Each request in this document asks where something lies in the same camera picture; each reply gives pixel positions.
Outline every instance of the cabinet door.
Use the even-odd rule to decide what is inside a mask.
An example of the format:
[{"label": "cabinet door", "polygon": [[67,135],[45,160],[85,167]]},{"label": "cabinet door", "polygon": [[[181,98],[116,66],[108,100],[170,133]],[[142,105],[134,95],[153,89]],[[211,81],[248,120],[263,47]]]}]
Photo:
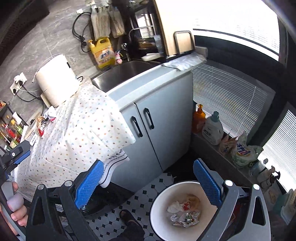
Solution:
[{"label": "cabinet door", "polygon": [[183,156],[190,143],[192,73],[136,102],[161,168]]},{"label": "cabinet door", "polygon": [[162,173],[162,169],[135,104],[125,109],[122,115],[135,136],[136,142],[124,148],[130,161],[121,164],[114,170],[111,182],[136,192],[158,177]]}]

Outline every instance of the white bowl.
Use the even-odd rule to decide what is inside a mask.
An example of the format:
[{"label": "white bowl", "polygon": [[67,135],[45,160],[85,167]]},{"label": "white bowl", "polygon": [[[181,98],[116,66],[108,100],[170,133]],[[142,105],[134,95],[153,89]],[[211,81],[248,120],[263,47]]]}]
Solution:
[{"label": "white bowl", "polygon": [[[200,199],[200,222],[189,228],[173,226],[168,218],[167,209],[186,194],[193,194]],[[154,232],[165,241],[196,241],[208,226],[216,210],[217,207],[211,205],[199,182],[179,182],[163,190],[155,199],[150,211],[150,222]]]}]

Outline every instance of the spice rack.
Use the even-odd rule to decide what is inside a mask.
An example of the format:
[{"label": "spice rack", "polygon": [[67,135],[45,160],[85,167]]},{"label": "spice rack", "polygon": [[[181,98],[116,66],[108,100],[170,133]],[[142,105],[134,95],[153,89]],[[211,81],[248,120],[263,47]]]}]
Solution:
[{"label": "spice rack", "polygon": [[0,146],[11,150],[24,140],[27,123],[8,104],[0,108]]}]

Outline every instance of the slipper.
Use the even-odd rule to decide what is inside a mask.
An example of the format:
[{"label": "slipper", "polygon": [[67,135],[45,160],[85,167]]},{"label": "slipper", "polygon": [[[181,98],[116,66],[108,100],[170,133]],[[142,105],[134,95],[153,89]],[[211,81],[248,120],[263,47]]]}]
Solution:
[{"label": "slipper", "polygon": [[119,213],[119,217],[123,220],[123,222],[124,222],[124,224],[127,226],[128,225],[128,222],[130,221],[130,220],[134,220],[140,227],[141,227],[141,225],[138,223],[138,221],[133,217],[133,215],[131,214],[131,212],[130,211],[128,211],[128,210],[126,210],[126,209],[123,209],[123,210],[121,210],[120,211],[120,213]]}]

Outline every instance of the black and white tile floor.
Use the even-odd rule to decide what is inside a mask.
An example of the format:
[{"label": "black and white tile floor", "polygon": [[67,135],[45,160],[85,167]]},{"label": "black and white tile floor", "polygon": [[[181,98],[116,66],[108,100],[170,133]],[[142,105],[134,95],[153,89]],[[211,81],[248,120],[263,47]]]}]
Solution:
[{"label": "black and white tile floor", "polygon": [[101,241],[109,241],[124,231],[125,225],[120,220],[119,213],[122,209],[127,209],[143,227],[144,241],[160,240],[150,226],[150,209],[158,194],[173,183],[173,177],[169,173],[163,173],[116,209],[96,220],[87,220],[87,222]]}]

